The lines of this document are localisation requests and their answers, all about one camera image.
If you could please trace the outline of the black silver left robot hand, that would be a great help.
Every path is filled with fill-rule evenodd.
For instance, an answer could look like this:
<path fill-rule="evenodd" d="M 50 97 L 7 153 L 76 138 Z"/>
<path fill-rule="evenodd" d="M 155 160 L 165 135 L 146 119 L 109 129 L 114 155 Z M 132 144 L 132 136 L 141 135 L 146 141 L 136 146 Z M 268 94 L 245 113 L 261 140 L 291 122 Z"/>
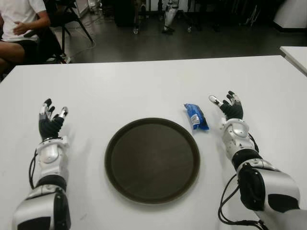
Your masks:
<path fill-rule="evenodd" d="M 42 141 L 59 137 L 64 120 L 69 113 L 68 108 L 63 107 L 59 114 L 52 117 L 54 110 L 55 106 L 52 106 L 52 100 L 48 98 L 39 111 L 38 129 Z"/>

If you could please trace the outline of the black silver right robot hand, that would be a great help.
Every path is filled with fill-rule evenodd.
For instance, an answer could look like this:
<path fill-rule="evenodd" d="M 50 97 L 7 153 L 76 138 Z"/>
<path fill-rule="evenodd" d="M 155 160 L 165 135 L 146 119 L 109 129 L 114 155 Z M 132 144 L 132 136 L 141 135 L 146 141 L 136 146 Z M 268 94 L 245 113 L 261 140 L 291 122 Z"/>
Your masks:
<path fill-rule="evenodd" d="M 242 120 L 244 112 L 239 97 L 233 91 L 228 91 L 226 97 L 228 100 L 220 101 L 217 97 L 210 95 L 209 100 L 223 112 L 226 120 Z"/>

